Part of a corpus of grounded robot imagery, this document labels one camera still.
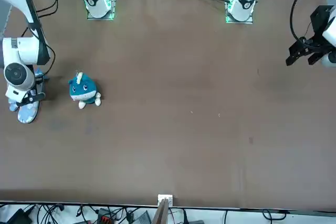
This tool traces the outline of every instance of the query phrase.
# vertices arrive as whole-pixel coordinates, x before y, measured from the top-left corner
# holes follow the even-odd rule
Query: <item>tabletop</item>
[[[213,0],[117,0],[112,22],[59,0],[41,20],[57,56],[33,123],[17,121],[0,82],[1,199],[334,209],[336,72],[286,66],[292,1],[258,0],[244,25]],[[324,3],[299,0],[298,35]],[[25,26],[13,10],[5,36]],[[100,107],[70,98],[76,70]]]

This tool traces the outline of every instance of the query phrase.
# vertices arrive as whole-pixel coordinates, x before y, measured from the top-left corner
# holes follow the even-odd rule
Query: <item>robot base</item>
[[[229,0],[230,3],[225,3],[225,22],[226,23],[240,23],[240,24],[253,24],[253,16],[251,14],[251,16],[244,22],[240,22],[235,20],[230,13],[228,12],[228,10],[231,8],[232,6],[232,2],[233,0]]]
[[[117,0],[109,0],[108,5],[111,7],[111,9],[106,13],[105,16],[101,18],[94,18],[88,11],[87,11],[87,19],[88,20],[114,20],[115,17],[115,11],[116,11],[116,2]]]

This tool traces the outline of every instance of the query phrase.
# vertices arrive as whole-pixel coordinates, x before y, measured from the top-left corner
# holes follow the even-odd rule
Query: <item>plush toy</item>
[[[79,108],[83,109],[87,103],[100,105],[100,93],[96,84],[86,74],[79,72],[69,81],[70,96],[74,101],[79,101]]]

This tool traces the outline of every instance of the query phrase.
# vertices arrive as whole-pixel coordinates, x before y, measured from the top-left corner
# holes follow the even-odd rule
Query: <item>table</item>
[[[336,71],[286,67],[292,1],[258,0],[242,25],[213,0],[118,0],[113,22],[59,0],[42,21],[57,58],[32,124],[0,84],[1,199],[334,209]],[[320,4],[299,0],[298,35]],[[13,11],[6,36],[24,28]],[[76,70],[97,81],[101,107],[71,100]]]

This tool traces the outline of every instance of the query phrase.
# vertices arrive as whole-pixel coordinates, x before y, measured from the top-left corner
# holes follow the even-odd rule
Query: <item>blue plush toy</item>
[[[83,109],[87,103],[100,105],[100,93],[96,84],[86,74],[79,72],[69,81],[70,96],[74,101],[79,101],[79,108]]]

